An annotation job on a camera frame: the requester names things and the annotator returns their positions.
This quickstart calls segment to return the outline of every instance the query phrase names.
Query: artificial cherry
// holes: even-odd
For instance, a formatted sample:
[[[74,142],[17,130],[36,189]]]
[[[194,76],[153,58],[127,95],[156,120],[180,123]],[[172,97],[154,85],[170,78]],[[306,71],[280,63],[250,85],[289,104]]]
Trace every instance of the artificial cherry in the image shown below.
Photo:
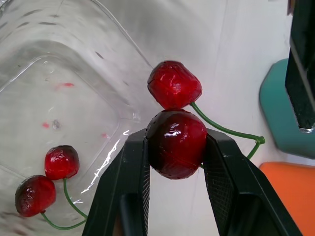
[[[148,89],[164,108],[183,108],[201,96],[199,80],[177,61],[164,61],[150,74]]]
[[[149,163],[169,179],[188,178],[202,163],[206,136],[205,125],[192,113],[164,110],[146,129]]]
[[[70,178],[78,173],[80,162],[77,151],[68,145],[50,149],[45,158],[45,173],[51,180]]]
[[[32,176],[18,187],[15,207],[23,217],[44,213],[56,200],[54,183],[46,176]]]

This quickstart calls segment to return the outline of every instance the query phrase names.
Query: clear plastic container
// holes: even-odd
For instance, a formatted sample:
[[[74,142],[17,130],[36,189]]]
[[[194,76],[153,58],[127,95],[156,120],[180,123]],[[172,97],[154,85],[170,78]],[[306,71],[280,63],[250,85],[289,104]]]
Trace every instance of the clear plastic container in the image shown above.
[[[91,0],[8,0],[0,9],[2,236],[81,235],[83,226],[62,232],[41,215],[19,217],[16,188],[45,174],[50,148],[71,145],[80,170],[68,191],[88,214],[98,179],[128,134],[158,112],[146,89],[152,68],[109,16]],[[59,226],[82,221],[60,181],[56,188],[47,216]]]
[[[225,69],[239,0],[1,4],[0,235],[80,236],[84,226],[58,231],[40,215],[19,217],[18,185],[44,174],[51,147],[72,145],[81,169],[68,181],[68,191],[87,214],[99,177],[128,134],[162,110],[146,88],[152,67],[179,60],[202,82],[200,102],[211,107],[216,101],[209,94],[220,98],[222,91],[211,78]],[[151,177],[149,236],[218,235],[202,171],[181,181],[154,171]],[[80,222],[62,183],[55,183],[57,200],[47,216],[60,226]]]

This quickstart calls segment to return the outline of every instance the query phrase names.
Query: black object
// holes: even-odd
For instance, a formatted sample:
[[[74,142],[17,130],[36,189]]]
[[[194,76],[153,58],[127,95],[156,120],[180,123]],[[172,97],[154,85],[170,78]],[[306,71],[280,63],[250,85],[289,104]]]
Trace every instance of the black object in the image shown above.
[[[315,127],[315,1],[296,0],[285,80],[301,131]]]
[[[150,168],[144,130],[127,139],[102,175],[83,236],[146,236]],[[301,236],[266,176],[227,135],[208,130],[204,170],[220,236]]]
[[[128,137],[99,180],[82,236],[113,236],[120,227],[123,234],[118,235],[147,235],[150,195],[147,146],[144,130]]]

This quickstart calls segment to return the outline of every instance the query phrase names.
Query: green stem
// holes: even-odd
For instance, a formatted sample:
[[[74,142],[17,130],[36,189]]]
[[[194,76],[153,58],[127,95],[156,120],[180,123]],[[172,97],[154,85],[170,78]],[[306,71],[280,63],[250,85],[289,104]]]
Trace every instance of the green stem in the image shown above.
[[[47,218],[47,216],[45,215],[45,213],[42,213],[41,215],[44,217],[44,219],[47,221],[48,224],[50,224],[52,227],[54,227],[54,228],[57,229],[57,230],[72,230],[72,229],[74,229],[74,228],[76,228],[76,227],[78,227],[78,226],[80,226],[80,225],[83,225],[83,224],[86,222],[86,219],[85,219],[84,221],[82,221],[82,222],[80,222],[80,223],[78,223],[78,224],[76,224],[76,225],[73,225],[73,226],[60,227],[60,226],[58,226],[58,225],[55,225],[53,222],[51,222],[51,221]]]
[[[86,214],[84,214],[82,211],[80,211],[79,208],[77,208],[73,202],[71,201],[70,197],[69,197],[69,194],[68,194],[68,191],[67,191],[67,179],[64,178],[63,179],[63,191],[64,191],[64,195],[65,195],[65,198],[67,198],[67,201],[69,202],[69,204],[72,206],[72,208],[77,212],[79,213],[80,215],[82,215],[84,217],[84,219],[86,220],[88,218],[88,216]]]
[[[256,136],[256,135],[253,135],[253,134],[241,133],[241,132],[237,132],[237,131],[234,131],[234,130],[230,130],[230,129],[224,128],[223,126],[215,123],[214,121],[210,120],[205,114],[203,114],[203,112],[198,108],[198,106],[194,102],[192,102],[190,105],[197,112],[197,114],[200,115],[201,118],[203,118],[207,123],[212,125],[214,128],[216,128],[216,129],[218,129],[220,131],[223,131],[225,133],[234,135],[234,136],[255,140],[256,141],[256,145],[251,150],[251,152],[248,154],[248,156],[247,156],[248,159],[250,159],[255,154],[255,152],[257,151],[257,149],[259,147],[259,145],[265,143],[265,138],[262,137],[262,136]]]
[[[259,143],[256,143],[254,148],[251,150],[251,152],[248,154],[247,158],[250,160],[252,158],[252,156],[254,156],[254,154],[256,153],[256,151],[259,148]]]

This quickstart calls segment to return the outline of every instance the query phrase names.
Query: teal object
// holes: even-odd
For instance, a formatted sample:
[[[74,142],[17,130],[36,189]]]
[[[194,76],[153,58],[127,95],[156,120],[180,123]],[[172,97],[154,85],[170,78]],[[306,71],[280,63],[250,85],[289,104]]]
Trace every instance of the teal object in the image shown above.
[[[315,133],[303,133],[285,89],[288,59],[272,65],[260,87],[260,104],[277,147],[290,154],[315,159]]]

